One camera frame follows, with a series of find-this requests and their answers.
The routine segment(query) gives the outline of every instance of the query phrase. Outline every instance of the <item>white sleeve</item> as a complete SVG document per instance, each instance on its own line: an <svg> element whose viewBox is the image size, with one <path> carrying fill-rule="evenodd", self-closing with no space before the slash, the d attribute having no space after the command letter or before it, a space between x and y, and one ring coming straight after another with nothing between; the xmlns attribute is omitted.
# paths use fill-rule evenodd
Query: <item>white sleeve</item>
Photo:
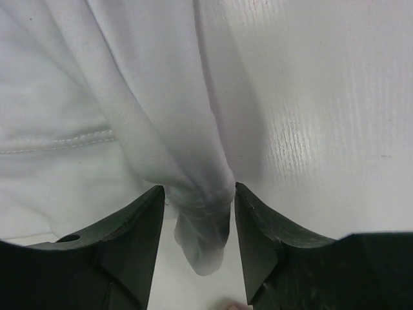
<svg viewBox="0 0 413 310"><path fill-rule="evenodd" d="M220 265L234 177L210 109L192 0L45 0L131 167L165 186L199 274Z"/></svg>

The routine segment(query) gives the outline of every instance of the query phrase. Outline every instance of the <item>white garment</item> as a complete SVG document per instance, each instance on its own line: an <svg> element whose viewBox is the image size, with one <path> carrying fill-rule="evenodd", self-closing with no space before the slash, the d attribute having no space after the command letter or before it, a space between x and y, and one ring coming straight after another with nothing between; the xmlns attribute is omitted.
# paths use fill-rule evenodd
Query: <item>white garment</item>
<svg viewBox="0 0 413 310"><path fill-rule="evenodd" d="M1 0L0 64L0 238L81 229L144 179L195 271L219 267L234 177L192 0Z"/></svg>

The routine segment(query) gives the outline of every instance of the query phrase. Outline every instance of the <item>white fabric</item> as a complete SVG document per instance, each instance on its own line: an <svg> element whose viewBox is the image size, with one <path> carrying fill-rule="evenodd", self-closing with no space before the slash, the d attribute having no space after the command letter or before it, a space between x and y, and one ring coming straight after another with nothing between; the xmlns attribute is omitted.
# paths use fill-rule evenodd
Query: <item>white fabric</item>
<svg viewBox="0 0 413 310"><path fill-rule="evenodd" d="M0 173L1 238L90 225L144 179L181 211L195 271L215 271L235 189L192 0L1 0Z"/></svg>

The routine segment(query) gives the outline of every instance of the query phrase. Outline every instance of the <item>black plastic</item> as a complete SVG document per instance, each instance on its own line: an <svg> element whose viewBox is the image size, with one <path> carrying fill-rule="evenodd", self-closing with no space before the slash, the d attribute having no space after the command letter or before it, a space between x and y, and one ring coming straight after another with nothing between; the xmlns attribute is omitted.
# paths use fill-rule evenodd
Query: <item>black plastic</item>
<svg viewBox="0 0 413 310"><path fill-rule="evenodd" d="M247 300L255 310L413 309L413 233L332 240L237 184L236 223Z"/></svg>
<svg viewBox="0 0 413 310"><path fill-rule="evenodd" d="M0 309L146 309L164 200L154 187L56 243L0 242Z"/></svg>

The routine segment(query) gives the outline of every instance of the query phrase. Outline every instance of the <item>hole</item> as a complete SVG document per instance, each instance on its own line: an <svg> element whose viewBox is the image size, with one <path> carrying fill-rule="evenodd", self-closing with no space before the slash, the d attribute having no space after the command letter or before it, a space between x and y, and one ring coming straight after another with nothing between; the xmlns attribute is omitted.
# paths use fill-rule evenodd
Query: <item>hole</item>
<svg viewBox="0 0 413 310"><path fill-rule="evenodd" d="M80 239L78 234L69 234L68 236L64 236L63 238L58 239L56 242L71 242Z"/></svg>

